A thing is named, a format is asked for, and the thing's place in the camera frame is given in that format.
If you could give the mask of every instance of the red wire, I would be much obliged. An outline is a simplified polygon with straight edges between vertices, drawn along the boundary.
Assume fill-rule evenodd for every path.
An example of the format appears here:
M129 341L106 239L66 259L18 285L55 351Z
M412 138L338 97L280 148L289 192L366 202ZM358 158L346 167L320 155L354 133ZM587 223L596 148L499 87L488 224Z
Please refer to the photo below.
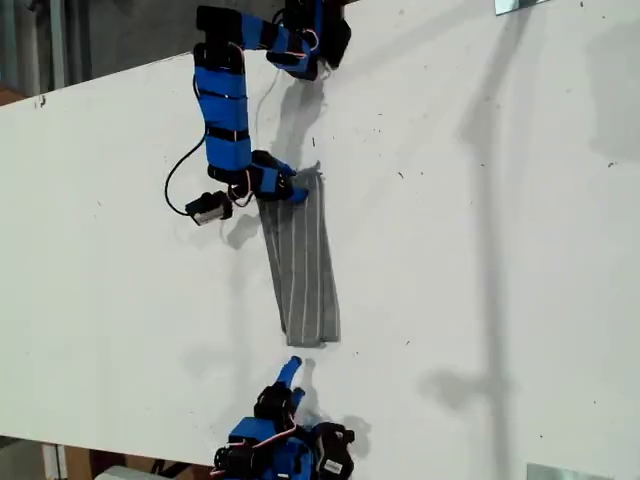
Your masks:
M266 440L263 440L262 442L258 443L257 445L254 445L252 448L264 447L265 445L268 445L271 442L274 442L274 441L279 440L281 438L285 438L285 437L288 437L289 435L292 435L296 431L296 428L298 428L298 426L293 421L293 416L289 415L289 420L291 420L291 423L293 424L293 427L291 427L289 430L285 430L284 432L276 433L272 437L269 437ZM229 443L227 445L231 446L231 447L239 447L239 446L242 446L242 445L246 445L246 443L247 443L247 441L243 440L241 443ZM225 470L211 470L209 472L209 475L212 476L212 477L216 477L218 475L224 475L224 473L225 473Z

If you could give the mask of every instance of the white tabletop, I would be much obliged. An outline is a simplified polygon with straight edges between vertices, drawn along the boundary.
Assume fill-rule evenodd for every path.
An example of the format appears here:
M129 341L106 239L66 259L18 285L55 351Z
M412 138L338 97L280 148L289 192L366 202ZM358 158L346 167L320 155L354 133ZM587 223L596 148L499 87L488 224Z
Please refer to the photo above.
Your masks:
M322 350L285 346L255 204L164 204L202 132L189 55L0 109L0 434L210 463L298 353L356 480L636 478L640 15L580 3L363 0L324 85L247 54L254 146L325 174Z

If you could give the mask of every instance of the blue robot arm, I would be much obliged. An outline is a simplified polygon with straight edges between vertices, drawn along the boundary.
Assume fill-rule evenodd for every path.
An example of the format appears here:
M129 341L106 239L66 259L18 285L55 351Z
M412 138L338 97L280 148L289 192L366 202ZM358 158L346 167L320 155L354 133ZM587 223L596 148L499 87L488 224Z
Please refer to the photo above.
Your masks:
M226 8L199 7L197 24L206 36L193 55L209 176L235 187L230 197L254 193L263 200L304 201L307 191L293 185L289 165L251 151L243 51L268 49L295 60L308 55L308 44L282 27Z
M347 480L351 476L347 445L355 439L353 431L334 423L307 429L293 422L304 395L302 389L291 391L301 364L299 357L292 357L258 397L254 416L243 418L232 430L228 445L215 454L214 478Z

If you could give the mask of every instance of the towel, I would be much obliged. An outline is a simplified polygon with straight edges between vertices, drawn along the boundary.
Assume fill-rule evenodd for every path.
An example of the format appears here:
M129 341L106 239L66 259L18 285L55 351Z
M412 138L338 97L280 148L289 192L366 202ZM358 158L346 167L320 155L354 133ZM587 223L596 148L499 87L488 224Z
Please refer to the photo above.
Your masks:
M300 171L293 183L309 190L304 203L258 200L258 208L287 344L319 347L340 339L324 186L317 166Z

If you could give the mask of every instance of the black cable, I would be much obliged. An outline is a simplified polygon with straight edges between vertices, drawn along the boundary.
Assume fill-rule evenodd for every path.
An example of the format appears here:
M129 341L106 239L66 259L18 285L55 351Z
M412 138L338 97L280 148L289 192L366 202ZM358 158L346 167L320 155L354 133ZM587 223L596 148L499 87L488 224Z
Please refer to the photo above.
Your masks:
M56 466L58 468L58 478L62 480L62 468L60 468L60 453L58 452L59 445L55 445L53 448L56 449Z
M196 98L200 100L200 95L198 94L198 89L196 87L195 75L193 76L193 93L196 96ZM178 169L178 167L182 165L182 162L184 162L187 158L189 158L193 154L193 152L195 152L197 149L199 149L202 146L202 144L204 143L206 134L207 133L205 129L205 133L202 134L202 138L200 139L200 141L196 144L195 147L189 150L185 156L183 156L180 160L176 162L176 164L173 166L173 168L169 172L169 175L167 175L167 180L164 182L164 199L167 202L167 205L169 205L171 210L176 212L178 215L182 215L183 217L188 217L189 214L187 212L182 212L178 210L176 207L173 206L173 203L171 203L171 200L169 200L169 182L171 181L171 177L173 176L173 174L176 173L176 170Z
M176 478L182 472L184 472L187 468L191 466L190 463L177 462L168 467L165 470L158 472L158 476L164 478Z
M162 471L162 469L164 468L164 460L158 458L156 459L155 462L153 462L153 465L151 466L151 473L160 473Z
M273 14L273 17L271 18L271 23L275 23L276 25L279 25L280 22L282 21L282 19L280 19L280 21L278 20L278 17L280 15L282 15L284 13L284 11L286 10L286 8L281 8L280 10L278 10L276 13Z

